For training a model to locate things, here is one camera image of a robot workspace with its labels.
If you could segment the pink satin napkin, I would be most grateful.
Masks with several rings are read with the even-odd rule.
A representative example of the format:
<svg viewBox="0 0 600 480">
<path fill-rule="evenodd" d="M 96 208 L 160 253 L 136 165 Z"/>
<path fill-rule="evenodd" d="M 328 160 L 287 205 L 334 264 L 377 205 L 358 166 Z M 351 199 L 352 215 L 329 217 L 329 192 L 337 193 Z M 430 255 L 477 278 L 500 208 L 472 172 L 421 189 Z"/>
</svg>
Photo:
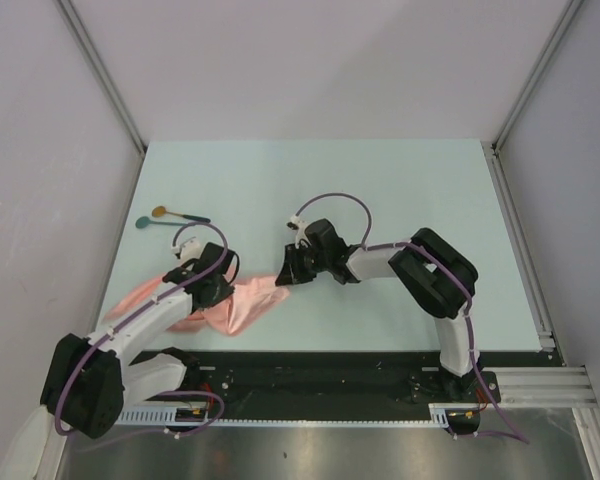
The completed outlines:
<svg viewBox="0 0 600 480">
<path fill-rule="evenodd" d="M 102 321 L 112 323 L 130 313 L 134 307 L 148 300 L 161 283 L 161 277 L 156 276 L 138 285 L 112 307 Z M 233 286 L 234 293 L 230 298 L 179 320 L 168 331 L 197 333 L 210 328 L 224 336 L 237 336 L 290 296 L 287 287 L 275 284 L 273 275 L 238 279 Z"/>
</svg>

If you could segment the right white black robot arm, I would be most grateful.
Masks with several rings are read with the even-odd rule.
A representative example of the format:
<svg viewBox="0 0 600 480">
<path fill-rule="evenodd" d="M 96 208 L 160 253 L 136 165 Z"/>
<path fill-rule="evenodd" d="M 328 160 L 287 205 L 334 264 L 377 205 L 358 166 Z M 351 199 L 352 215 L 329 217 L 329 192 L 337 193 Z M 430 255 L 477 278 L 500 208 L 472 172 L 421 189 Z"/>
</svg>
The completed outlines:
<svg viewBox="0 0 600 480">
<path fill-rule="evenodd" d="M 285 246 L 277 286 L 307 284 L 323 272 L 341 285 L 398 279 L 434 319 L 440 344 L 436 387 L 453 401 L 476 391 L 480 353 L 470 311 L 479 275 L 469 260 L 430 228 L 406 241 L 365 246 L 346 243 L 326 219 L 289 226 L 298 234 Z"/>
</svg>

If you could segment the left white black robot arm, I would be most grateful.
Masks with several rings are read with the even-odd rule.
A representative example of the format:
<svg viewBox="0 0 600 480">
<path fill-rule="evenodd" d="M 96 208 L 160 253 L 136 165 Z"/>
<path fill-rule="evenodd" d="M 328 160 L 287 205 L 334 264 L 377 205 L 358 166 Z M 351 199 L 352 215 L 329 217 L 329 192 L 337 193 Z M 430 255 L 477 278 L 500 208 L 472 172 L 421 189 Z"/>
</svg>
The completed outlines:
<svg viewBox="0 0 600 480">
<path fill-rule="evenodd" d="M 98 439 L 127 407 L 167 392 L 182 400 L 194 397 L 201 376 L 179 354 L 136 358 L 178 321 L 231 297 L 234 288 L 225 275 L 235 256 L 212 242 L 196 247 L 160 277 L 140 306 L 86 337 L 60 339 L 40 397 L 56 432 Z"/>
</svg>

